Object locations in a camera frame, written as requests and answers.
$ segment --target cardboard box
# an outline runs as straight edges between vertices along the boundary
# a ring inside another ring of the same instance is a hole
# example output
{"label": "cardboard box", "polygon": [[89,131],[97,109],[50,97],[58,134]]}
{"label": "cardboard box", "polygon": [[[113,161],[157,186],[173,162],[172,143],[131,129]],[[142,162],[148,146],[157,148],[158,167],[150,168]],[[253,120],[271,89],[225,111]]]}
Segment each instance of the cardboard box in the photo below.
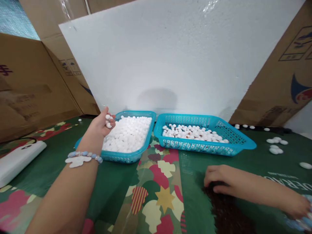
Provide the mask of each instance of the cardboard box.
{"label": "cardboard box", "polygon": [[[87,15],[84,0],[69,0],[71,19]],[[100,113],[79,65],[76,63],[58,25],[69,20],[59,1],[21,0],[27,16],[46,46],[55,66],[84,114]]]}
{"label": "cardboard box", "polygon": [[0,33],[0,142],[79,116],[41,41]]}
{"label": "cardboard box", "polygon": [[283,126],[312,98],[312,2],[306,1],[230,119]]}
{"label": "cardboard box", "polygon": [[103,11],[109,8],[113,8],[125,3],[133,2],[135,0],[109,0],[109,1],[104,1],[104,0],[88,0],[90,12],[96,13],[98,11]]}

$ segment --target foam board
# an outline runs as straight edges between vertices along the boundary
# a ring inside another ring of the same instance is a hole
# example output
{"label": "foam board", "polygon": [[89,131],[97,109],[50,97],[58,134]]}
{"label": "foam board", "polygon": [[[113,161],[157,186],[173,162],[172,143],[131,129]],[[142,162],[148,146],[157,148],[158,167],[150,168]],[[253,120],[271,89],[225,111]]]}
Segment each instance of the foam board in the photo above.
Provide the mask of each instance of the foam board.
{"label": "foam board", "polygon": [[303,0],[137,0],[60,25],[100,109],[228,121]]}

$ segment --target beaded bracelet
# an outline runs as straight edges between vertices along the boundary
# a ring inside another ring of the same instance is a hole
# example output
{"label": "beaded bracelet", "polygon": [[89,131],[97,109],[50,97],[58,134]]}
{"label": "beaded bracelet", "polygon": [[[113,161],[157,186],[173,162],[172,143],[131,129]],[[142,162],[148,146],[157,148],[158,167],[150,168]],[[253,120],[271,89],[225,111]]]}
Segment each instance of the beaded bracelet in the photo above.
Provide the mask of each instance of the beaded bracelet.
{"label": "beaded bracelet", "polygon": [[66,163],[71,163],[70,168],[82,166],[84,162],[89,162],[91,159],[95,159],[99,164],[103,162],[103,159],[91,152],[80,152],[80,151],[74,151],[68,154],[68,158],[65,160]]}
{"label": "beaded bracelet", "polygon": [[298,231],[311,231],[312,228],[312,196],[311,195],[303,195],[309,202],[310,202],[310,212],[308,213],[308,218],[303,217],[302,219],[292,220],[289,219],[285,215],[285,222],[286,224],[293,228],[297,229]]}

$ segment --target blue bead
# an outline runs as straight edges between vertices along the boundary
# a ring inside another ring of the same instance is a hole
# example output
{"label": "blue bead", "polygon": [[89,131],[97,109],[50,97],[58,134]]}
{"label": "blue bead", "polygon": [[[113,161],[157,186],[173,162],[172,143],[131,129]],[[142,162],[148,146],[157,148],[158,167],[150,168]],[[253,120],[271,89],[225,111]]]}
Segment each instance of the blue bead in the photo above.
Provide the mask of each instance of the blue bead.
{"label": "blue bead", "polygon": [[312,227],[312,220],[311,219],[308,219],[307,217],[303,217],[302,218],[303,222],[305,224],[307,224],[309,227]]}

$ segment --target plastic basket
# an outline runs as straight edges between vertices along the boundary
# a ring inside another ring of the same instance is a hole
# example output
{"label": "plastic basket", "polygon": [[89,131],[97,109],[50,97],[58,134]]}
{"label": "plastic basket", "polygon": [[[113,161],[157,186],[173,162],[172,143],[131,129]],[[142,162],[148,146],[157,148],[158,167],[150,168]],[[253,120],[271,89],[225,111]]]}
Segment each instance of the plastic basket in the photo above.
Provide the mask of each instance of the plastic basket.
{"label": "plastic basket", "polygon": [[[204,127],[207,128],[207,131],[208,129],[216,131],[218,135],[222,136],[224,139],[228,139],[229,143],[163,137],[163,126],[168,126],[169,124]],[[253,150],[257,147],[256,143],[249,137],[223,119],[212,115],[161,114],[158,116],[154,135],[159,139],[160,145],[165,148],[226,156],[234,156],[242,150]]]}
{"label": "plastic basket", "polygon": [[[149,131],[147,132],[147,136],[144,142],[144,145],[139,150],[132,152],[132,153],[119,153],[119,152],[112,152],[112,151],[106,151],[102,150],[101,157],[105,161],[114,161],[119,163],[134,163],[138,161],[141,158],[142,153],[147,149],[150,142],[150,136],[153,131],[153,126],[156,119],[156,113],[152,111],[122,111],[116,114],[116,121],[119,121],[121,119],[121,116],[128,117],[128,116],[135,116],[135,117],[151,117],[152,122],[149,127]],[[76,142],[75,149],[77,149],[81,138]]]}

